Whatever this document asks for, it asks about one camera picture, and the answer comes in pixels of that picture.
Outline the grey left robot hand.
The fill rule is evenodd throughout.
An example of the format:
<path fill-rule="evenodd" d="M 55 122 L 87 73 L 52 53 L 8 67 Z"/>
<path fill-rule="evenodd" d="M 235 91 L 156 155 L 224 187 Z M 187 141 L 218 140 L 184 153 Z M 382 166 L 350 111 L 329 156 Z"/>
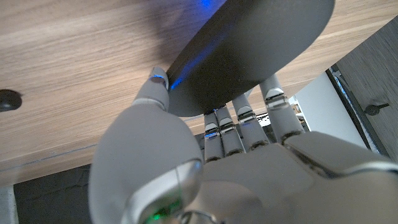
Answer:
<path fill-rule="evenodd" d="M 277 138 L 269 143 L 244 96 L 207 114 L 205 147 L 168 112 L 155 67 L 107 129 L 90 170 L 93 223 L 396 223 L 397 164 L 305 132 L 276 76 L 260 84 Z"/>

